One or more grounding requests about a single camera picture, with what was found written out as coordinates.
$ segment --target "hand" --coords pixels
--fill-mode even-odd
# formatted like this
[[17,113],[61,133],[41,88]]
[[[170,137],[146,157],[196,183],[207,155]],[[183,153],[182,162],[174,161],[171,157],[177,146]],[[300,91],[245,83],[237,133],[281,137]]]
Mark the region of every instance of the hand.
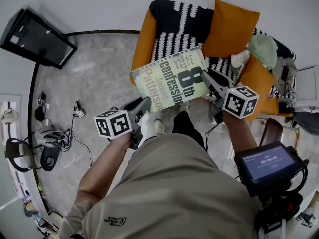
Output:
[[228,113],[227,111],[223,111],[223,120],[227,126],[241,121],[241,119],[237,118],[233,114]]
[[130,138],[131,138],[131,133],[126,133],[121,135],[118,138],[113,139],[111,142],[122,148],[128,149],[131,145]]

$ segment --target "black and white blanket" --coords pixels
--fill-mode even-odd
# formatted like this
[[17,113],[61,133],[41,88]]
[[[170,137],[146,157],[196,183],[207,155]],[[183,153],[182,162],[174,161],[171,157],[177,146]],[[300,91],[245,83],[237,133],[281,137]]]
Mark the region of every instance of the black and white blanket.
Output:
[[[196,46],[202,47],[209,35],[214,15],[214,11],[207,8],[167,0],[153,1],[150,4],[150,12],[157,22],[154,48],[150,62],[189,48]],[[252,35],[255,34],[267,35],[265,32],[256,28]],[[295,54],[290,49],[276,39],[274,39],[274,41],[278,46],[278,57],[296,59]],[[236,82],[237,76],[231,69],[230,59],[205,57],[205,61],[208,71],[217,70]],[[269,97],[273,98],[276,96],[279,98],[283,97],[275,86],[273,86],[270,90]],[[289,98],[289,93],[285,93],[284,97]]]

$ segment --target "gray floor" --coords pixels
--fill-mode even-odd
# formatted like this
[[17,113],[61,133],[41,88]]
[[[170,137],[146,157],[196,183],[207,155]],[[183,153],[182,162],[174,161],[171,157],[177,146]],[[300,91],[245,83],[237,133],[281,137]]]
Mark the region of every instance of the gray floor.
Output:
[[[93,117],[111,106],[120,106],[138,97],[139,93],[129,80],[131,62],[138,36],[133,34],[91,34],[71,37],[70,40],[78,47],[77,52],[62,70],[41,66],[38,71],[33,113],[37,108],[37,98],[41,91],[47,94],[49,108],[46,117],[61,130],[71,126],[74,102],[79,99],[86,110],[84,118],[75,118],[74,133],[78,140],[88,145],[93,160],[96,160],[108,141],[100,138],[95,128]],[[205,136],[212,128],[213,121],[208,117],[210,103],[196,99],[191,101],[189,114],[195,128]],[[177,107],[163,111],[161,120],[168,133],[172,131],[173,117],[178,112]],[[283,123],[283,117],[274,117]],[[32,120],[32,130],[42,128],[35,118]],[[264,120],[257,119],[251,125],[253,136],[259,143]],[[318,149],[314,149],[317,138],[309,139],[303,136],[306,144],[301,144],[303,152],[318,163]],[[286,145],[295,143],[296,135],[289,130],[284,133]],[[112,187],[120,180],[123,171],[132,155],[129,150],[114,179]],[[210,134],[209,155],[218,167],[235,177],[238,175],[233,158],[233,150],[225,125],[220,125]],[[58,162],[51,172],[38,170],[47,201],[52,208],[62,215],[69,211],[76,195],[76,189],[81,177],[89,168],[87,149],[73,142],[72,149],[60,153]]]

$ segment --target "book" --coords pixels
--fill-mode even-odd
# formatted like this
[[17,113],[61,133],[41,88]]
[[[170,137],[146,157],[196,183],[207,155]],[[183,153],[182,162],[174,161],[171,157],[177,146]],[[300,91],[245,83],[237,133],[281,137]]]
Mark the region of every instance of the book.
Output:
[[152,113],[208,94],[203,70],[207,70],[203,53],[195,47],[142,66],[131,75],[142,98],[151,99]]

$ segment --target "screen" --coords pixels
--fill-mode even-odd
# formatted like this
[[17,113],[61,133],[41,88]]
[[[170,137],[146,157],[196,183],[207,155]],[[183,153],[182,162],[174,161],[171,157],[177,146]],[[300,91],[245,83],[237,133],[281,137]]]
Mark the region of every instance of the screen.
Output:
[[280,146],[244,157],[243,160],[253,180],[278,172],[294,163],[294,160]]

